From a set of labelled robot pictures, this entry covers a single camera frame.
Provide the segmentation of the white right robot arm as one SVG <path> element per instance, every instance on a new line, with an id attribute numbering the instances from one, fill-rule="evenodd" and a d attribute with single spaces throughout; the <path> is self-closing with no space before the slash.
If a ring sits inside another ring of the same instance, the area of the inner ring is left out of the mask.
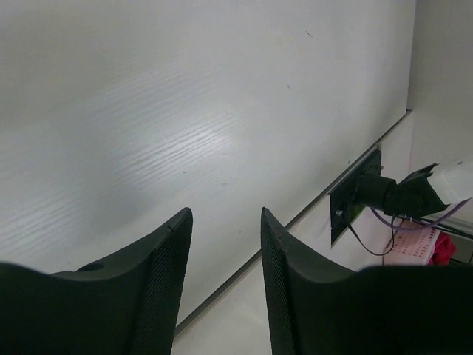
<path id="1" fill-rule="evenodd" d="M 365 174 L 355 185 L 354 202 L 387 216 L 424 217 L 472 198 L 472 156 L 433 163 L 401 182 Z"/>

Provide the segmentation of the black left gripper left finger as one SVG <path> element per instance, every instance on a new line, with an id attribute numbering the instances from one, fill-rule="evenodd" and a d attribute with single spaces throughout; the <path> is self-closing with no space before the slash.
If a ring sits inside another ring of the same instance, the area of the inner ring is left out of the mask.
<path id="1" fill-rule="evenodd" d="M 185 208 L 76 271 L 1 264 L 3 354 L 169 354 L 191 244 Z"/>

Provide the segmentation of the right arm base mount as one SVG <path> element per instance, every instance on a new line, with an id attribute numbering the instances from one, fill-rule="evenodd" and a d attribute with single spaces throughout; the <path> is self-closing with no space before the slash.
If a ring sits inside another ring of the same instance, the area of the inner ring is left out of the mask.
<path id="1" fill-rule="evenodd" d="M 358 180 L 363 175 L 381 174 L 381 151 L 373 150 L 360 160 L 330 193 L 330 241 L 334 246 L 354 219 L 363 211 L 354 203 Z"/>

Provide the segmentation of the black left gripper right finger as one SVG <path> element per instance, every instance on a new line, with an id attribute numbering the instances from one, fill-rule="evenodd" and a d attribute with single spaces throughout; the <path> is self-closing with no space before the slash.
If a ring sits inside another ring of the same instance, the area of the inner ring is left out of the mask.
<path id="1" fill-rule="evenodd" d="M 261 250 L 274 354 L 470 354 L 472 268 L 351 271 L 296 239 L 268 209 Z"/>

